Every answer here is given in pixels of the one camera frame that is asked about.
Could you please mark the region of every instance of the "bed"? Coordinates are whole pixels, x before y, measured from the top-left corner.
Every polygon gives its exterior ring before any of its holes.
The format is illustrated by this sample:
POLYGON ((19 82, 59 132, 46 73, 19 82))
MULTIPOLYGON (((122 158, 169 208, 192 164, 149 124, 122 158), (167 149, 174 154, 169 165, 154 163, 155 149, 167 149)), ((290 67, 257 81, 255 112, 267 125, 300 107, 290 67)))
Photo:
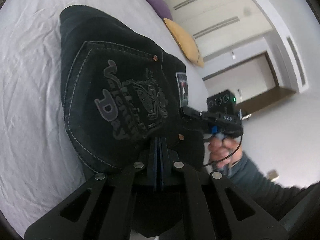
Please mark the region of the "bed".
POLYGON ((145 0, 7 0, 0 10, 0 210, 20 236, 84 183, 60 101, 60 12, 102 10, 186 65, 188 105, 207 110, 208 92, 145 0))

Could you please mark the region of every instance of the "cable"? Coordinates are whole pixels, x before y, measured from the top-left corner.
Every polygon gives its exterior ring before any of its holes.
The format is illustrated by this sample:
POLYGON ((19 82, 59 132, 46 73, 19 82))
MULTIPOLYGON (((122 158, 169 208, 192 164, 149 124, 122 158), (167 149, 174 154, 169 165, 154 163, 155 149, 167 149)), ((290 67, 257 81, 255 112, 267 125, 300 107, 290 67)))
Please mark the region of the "cable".
POLYGON ((212 161, 212 162, 210 162, 210 163, 208 163, 208 164, 205 164, 205 165, 203 165, 203 167, 210 166, 210 165, 212 165, 212 164, 217 164, 217 163, 223 162, 224 160, 230 158, 233 154, 235 154, 235 153, 237 152, 237 150, 239 150, 239 148, 240 148, 240 146, 241 146, 241 143, 242 143, 242 135, 241 135, 241 139, 240 139, 240 142, 239 142, 238 147, 237 147, 231 154, 229 154, 227 157, 222 158, 221 160, 212 161))

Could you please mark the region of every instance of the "yellow pillow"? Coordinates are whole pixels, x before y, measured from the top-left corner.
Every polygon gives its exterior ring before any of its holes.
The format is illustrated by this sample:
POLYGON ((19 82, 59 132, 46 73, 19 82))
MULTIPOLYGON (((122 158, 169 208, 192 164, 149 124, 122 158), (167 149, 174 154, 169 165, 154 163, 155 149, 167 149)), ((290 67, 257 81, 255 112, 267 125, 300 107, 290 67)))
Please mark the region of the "yellow pillow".
POLYGON ((170 30, 184 55, 194 64, 204 67, 203 58, 200 55, 197 44, 193 37, 187 33, 179 24, 164 18, 164 22, 170 30))

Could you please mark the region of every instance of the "sleeve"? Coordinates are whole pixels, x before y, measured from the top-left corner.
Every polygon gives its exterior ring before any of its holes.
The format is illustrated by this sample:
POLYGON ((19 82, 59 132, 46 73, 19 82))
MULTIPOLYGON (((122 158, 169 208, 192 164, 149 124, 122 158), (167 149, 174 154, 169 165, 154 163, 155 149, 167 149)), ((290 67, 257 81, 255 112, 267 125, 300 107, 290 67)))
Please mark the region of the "sleeve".
POLYGON ((278 221, 315 187, 283 188, 267 180, 245 153, 228 178, 278 221))

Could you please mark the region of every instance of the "hand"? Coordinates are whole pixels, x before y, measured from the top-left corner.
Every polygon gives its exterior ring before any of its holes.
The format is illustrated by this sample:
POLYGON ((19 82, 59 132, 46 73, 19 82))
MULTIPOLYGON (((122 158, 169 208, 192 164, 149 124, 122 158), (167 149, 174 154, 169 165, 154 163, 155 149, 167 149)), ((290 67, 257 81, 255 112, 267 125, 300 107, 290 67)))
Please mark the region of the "hand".
MULTIPOLYGON (((218 138, 213 137, 208 146, 210 153, 210 162, 221 160, 229 155, 229 151, 233 152, 239 143, 233 139, 226 138, 220 141, 218 138)), ((223 162, 217 163, 217 168, 221 169, 226 164, 234 164, 239 161, 242 157, 242 147, 237 150, 230 158, 224 160, 223 162)))

